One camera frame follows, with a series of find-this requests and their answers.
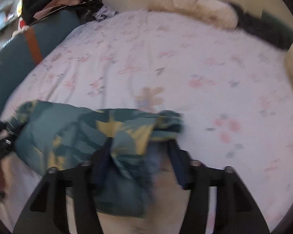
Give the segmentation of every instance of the floral bedsheet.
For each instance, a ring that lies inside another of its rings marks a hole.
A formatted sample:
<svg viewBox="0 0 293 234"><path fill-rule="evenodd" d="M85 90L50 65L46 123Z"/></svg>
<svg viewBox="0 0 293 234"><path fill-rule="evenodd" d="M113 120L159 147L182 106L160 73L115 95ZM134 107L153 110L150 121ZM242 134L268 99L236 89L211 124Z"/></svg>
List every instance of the floral bedsheet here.
<svg viewBox="0 0 293 234"><path fill-rule="evenodd" d="M19 85L2 119L36 98L182 113L181 147L209 167L233 166L273 230L293 203L293 93L284 57L243 31L171 13L122 13L75 29ZM12 228L40 177L15 156L5 165ZM188 192L176 184L167 157L161 170L146 218L100 214L105 233L179 232ZM4 210L0 215L5 219Z"/></svg>

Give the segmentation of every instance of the teal and yellow fabric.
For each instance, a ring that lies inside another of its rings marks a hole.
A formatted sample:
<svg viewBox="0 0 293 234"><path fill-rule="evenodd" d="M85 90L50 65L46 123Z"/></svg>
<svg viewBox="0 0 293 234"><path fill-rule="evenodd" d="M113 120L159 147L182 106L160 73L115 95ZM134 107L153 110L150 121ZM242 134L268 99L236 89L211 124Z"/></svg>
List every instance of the teal and yellow fabric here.
<svg viewBox="0 0 293 234"><path fill-rule="evenodd" d="M180 114L173 111L93 111L38 100L21 105L10 123L27 123L16 141L16 153L40 175L52 166L63 170L89 160L106 137L113 137L115 166L94 195L97 210L136 217L143 216L150 199L154 166L161 155L158 142L174 139L181 131Z"/></svg>

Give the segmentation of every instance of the brown strap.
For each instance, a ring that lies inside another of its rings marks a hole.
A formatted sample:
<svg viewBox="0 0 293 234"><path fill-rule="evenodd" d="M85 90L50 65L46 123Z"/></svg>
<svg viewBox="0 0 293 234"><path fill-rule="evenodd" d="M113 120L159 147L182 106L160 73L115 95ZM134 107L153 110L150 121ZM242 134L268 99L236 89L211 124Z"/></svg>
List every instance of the brown strap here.
<svg viewBox="0 0 293 234"><path fill-rule="evenodd" d="M26 31L24 31L24 36L27 40L27 45L31 53L32 59L34 60L34 64L38 65L43 60L43 58L40 53L34 29L32 27L29 27Z"/></svg>

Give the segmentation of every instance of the pink flower print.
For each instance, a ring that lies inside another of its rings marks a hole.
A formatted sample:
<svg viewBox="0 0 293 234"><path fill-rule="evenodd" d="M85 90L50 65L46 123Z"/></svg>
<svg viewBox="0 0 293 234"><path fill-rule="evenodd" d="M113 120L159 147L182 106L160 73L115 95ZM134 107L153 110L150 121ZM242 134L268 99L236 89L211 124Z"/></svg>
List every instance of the pink flower print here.
<svg viewBox="0 0 293 234"><path fill-rule="evenodd" d="M125 69L118 71L118 74L123 75L123 74L129 73L129 72L134 73L134 72L138 72L138 71L140 71L140 67L134 67L134 66L128 65Z"/></svg>
<svg viewBox="0 0 293 234"><path fill-rule="evenodd" d="M271 101L268 100L266 96L260 96L259 100L261 102L261 107L266 110L271 107Z"/></svg>
<svg viewBox="0 0 293 234"><path fill-rule="evenodd" d="M189 81L189 86L195 89L201 88L202 86L215 86L217 83L213 80L208 80L203 76Z"/></svg>
<svg viewBox="0 0 293 234"><path fill-rule="evenodd" d="M192 79L189 81L189 85L192 88L200 88L203 86L203 82L200 79Z"/></svg>
<svg viewBox="0 0 293 234"><path fill-rule="evenodd" d="M90 54L87 54L86 57L78 57L77 58L77 61L80 61L80 62L86 62L89 60L89 58L91 57Z"/></svg>
<svg viewBox="0 0 293 234"><path fill-rule="evenodd" d="M227 132L222 132L220 135L220 140L224 143L224 144L229 144L231 143L231 137Z"/></svg>
<svg viewBox="0 0 293 234"><path fill-rule="evenodd" d="M99 87L99 81L95 81L94 83L90 84L91 88L97 89Z"/></svg>
<svg viewBox="0 0 293 234"><path fill-rule="evenodd" d="M217 127L222 127L225 124L225 120L223 120L223 119L215 119L213 123Z"/></svg>
<svg viewBox="0 0 293 234"><path fill-rule="evenodd" d="M42 65L47 69L47 71L53 68L53 65L49 65L49 66L46 64L42 64Z"/></svg>
<svg viewBox="0 0 293 234"><path fill-rule="evenodd" d="M163 57L170 58L170 57L175 56L176 54L177 54L177 51L170 50L170 51L166 51L166 52L160 52L157 57L158 58L163 58Z"/></svg>
<svg viewBox="0 0 293 234"><path fill-rule="evenodd" d="M281 159L276 159L270 162L269 166L264 169L265 172L276 171L279 169L279 164L281 163Z"/></svg>
<svg viewBox="0 0 293 234"><path fill-rule="evenodd" d="M46 82L52 83L53 79L54 79L54 74L48 74Z"/></svg>
<svg viewBox="0 0 293 234"><path fill-rule="evenodd" d="M241 125L238 121L236 121L234 119L230 119L229 120L229 129L230 129L230 131L232 131L234 133L239 133L239 132L241 132Z"/></svg>
<svg viewBox="0 0 293 234"><path fill-rule="evenodd" d="M58 54L56 54L55 56L53 56L53 57L51 58L51 61L54 62L54 61L60 59L61 56L62 56L62 54L61 54L61 53L58 53Z"/></svg>
<svg viewBox="0 0 293 234"><path fill-rule="evenodd" d="M111 61L113 60L113 55L109 55L109 56L100 56L100 62L102 61Z"/></svg>
<svg viewBox="0 0 293 234"><path fill-rule="evenodd" d="M91 87L91 90L87 93L88 96L95 97L104 92L104 86L100 87L100 82L102 79L103 77L100 77L99 80L94 81L92 84L89 85Z"/></svg>
<svg viewBox="0 0 293 234"><path fill-rule="evenodd" d="M76 73L73 74L72 78L68 81L65 81L63 86L67 87L70 91L73 91L75 89L76 84Z"/></svg>
<svg viewBox="0 0 293 234"><path fill-rule="evenodd" d="M214 58L207 58L207 59L204 59L203 60L203 64L204 65L209 65L209 66L214 66L214 65L217 65L217 66L222 66L224 65L225 63L219 63L217 62Z"/></svg>

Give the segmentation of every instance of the blanket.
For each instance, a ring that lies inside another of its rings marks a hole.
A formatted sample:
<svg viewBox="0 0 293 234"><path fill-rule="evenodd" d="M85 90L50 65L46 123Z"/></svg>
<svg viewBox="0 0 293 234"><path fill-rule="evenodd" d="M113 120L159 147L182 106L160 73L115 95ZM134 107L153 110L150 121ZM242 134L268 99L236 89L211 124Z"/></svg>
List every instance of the blanket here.
<svg viewBox="0 0 293 234"><path fill-rule="evenodd" d="M135 217L144 215L152 197L152 176L161 157L157 142L176 138L181 131L180 115L173 111L92 111L39 100L21 105L10 120L13 127L25 123L16 153L41 176L49 167L64 170L90 160L106 138L113 137L115 166L95 195L97 210Z"/></svg>

